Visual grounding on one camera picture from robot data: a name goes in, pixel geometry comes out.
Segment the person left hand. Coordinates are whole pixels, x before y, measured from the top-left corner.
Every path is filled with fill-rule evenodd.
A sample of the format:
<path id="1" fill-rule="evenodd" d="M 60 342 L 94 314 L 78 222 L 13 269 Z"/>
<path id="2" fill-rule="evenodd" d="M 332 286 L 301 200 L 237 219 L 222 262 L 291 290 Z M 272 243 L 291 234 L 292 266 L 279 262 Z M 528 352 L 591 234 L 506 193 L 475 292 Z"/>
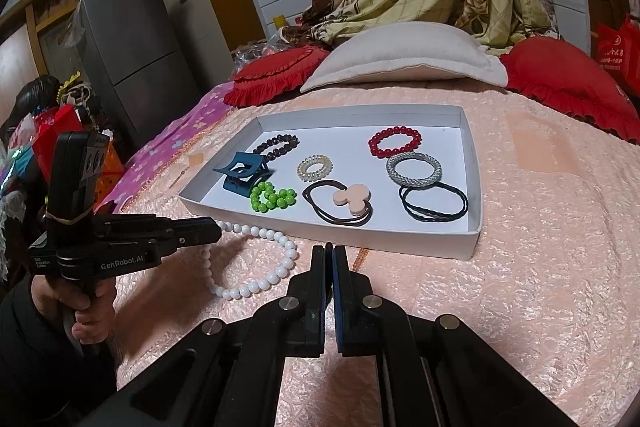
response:
<path id="1" fill-rule="evenodd" d="M 94 296 L 89 297 L 71 283 L 62 279 L 51 282 L 43 275 L 35 275 L 30 284 L 32 302 L 46 319 L 55 319 L 63 307 L 74 311 L 75 322 L 70 333 L 84 345 L 107 340 L 115 324 L 114 277 L 96 283 L 93 292 Z"/>

